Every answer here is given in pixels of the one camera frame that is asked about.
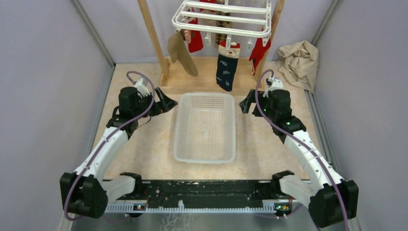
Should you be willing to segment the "white plastic basket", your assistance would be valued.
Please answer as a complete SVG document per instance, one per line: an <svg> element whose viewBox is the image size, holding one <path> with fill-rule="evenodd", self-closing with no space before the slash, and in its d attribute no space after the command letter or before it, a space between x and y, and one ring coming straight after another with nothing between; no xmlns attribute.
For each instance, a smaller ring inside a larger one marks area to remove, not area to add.
<svg viewBox="0 0 408 231"><path fill-rule="evenodd" d="M194 164L227 164L236 157L236 108L232 95L193 92L181 95L173 156Z"/></svg>

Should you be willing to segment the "navy santa sock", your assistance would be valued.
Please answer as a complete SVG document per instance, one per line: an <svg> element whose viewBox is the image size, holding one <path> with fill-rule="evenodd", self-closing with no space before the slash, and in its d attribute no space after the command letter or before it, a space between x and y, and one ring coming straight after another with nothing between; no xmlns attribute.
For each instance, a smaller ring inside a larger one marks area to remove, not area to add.
<svg viewBox="0 0 408 231"><path fill-rule="evenodd" d="M231 92L240 55L240 44L233 42L230 49L226 49L226 42L222 41L218 47L216 83L225 91Z"/></svg>

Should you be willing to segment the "tan brown sock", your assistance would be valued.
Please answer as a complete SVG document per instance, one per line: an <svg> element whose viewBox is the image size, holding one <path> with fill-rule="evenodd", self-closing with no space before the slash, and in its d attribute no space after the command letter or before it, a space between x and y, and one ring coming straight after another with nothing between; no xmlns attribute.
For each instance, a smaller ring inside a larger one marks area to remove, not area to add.
<svg viewBox="0 0 408 231"><path fill-rule="evenodd" d="M174 33L168 39L167 51L172 63L179 61L188 75L193 77L198 76L198 69L190 56L182 35L179 32Z"/></svg>

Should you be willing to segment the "white clip drying hanger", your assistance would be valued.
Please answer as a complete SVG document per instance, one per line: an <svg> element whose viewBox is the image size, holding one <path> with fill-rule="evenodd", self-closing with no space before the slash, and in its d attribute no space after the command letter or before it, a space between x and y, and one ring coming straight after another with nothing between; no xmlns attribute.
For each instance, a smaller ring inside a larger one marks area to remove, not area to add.
<svg viewBox="0 0 408 231"><path fill-rule="evenodd" d="M205 32L207 45L211 44L212 34L226 35L226 49L230 48L232 36L248 37L247 49L255 44L251 39L260 38L266 46L272 33L272 6L270 0L262 0L261 5L243 6L239 1L234 5L225 0L222 4L200 2L198 0L184 0L171 19L177 31L194 30ZM249 29L222 28L220 26L190 24L191 19L211 20L224 23L240 23L256 25L259 31Z"/></svg>

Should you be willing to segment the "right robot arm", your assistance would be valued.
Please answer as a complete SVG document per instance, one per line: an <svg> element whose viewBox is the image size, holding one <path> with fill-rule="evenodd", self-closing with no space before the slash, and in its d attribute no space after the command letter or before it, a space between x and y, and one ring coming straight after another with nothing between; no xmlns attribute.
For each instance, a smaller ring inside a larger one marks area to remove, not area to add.
<svg viewBox="0 0 408 231"><path fill-rule="evenodd" d="M271 182L273 196L296 199L307 207L319 228L355 218L357 184L340 176L314 145L303 122L292 114L290 93L251 89L239 106L247 114L252 104L256 104L252 114L270 123L273 133L295 154L310 180L305 183L289 170L276 173Z"/></svg>

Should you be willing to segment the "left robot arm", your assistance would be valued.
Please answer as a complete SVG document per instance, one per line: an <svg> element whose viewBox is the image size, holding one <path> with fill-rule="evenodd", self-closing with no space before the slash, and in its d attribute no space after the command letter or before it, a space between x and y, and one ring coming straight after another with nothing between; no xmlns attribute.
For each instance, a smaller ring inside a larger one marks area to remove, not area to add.
<svg viewBox="0 0 408 231"><path fill-rule="evenodd" d="M64 215L70 214L100 218L109 203L125 196L139 199L145 195L142 177L124 172L114 180L103 177L113 159L139 127L138 120L171 111L178 102L166 96L160 88L150 92L145 87L124 87L118 95L119 105L96 147L87 159L72 173L60 178Z"/></svg>

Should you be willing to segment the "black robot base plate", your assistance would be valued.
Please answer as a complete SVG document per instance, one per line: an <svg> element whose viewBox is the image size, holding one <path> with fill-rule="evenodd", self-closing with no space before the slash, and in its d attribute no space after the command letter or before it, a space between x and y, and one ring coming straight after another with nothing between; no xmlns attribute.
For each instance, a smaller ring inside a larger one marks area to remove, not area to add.
<svg viewBox="0 0 408 231"><path fill-rule="evenodd" d="M300 209L269 180L143 180L141 189L108 204L107 213L252 213L285 217Z"/></svg>

